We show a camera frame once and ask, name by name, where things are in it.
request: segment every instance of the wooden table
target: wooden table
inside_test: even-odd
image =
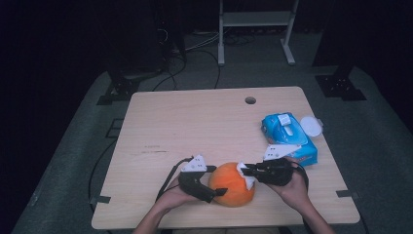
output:
[[[256,103],[248,104],[246,98]],[[181,159],[202,154],[208,165],[258,163],[268,142],[261,120],[291,112],[314,115],[298,87],[136,93],[117,142],[92,225],[96,229],[135,228],[149,211],[170,169]],[[329,223],[355,223],[351,197],[324,136],[313,138],[319,162],[306,167],[309,194]],[[202,182],[207,184],[209,174]],[[266,185],[256,182],[252,202],[226,208],[214,202],[185,204],[167,214],[160,228],[241,227],[301,224],[301,216]]]

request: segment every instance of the black stand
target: black stand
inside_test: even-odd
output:
[[[332,75],[316,76],[322,92],[327,98],[341,98],[342,100],[366,100],[361,90],[356,89],[349,79],[353,65],[350,63],[339,65]]]

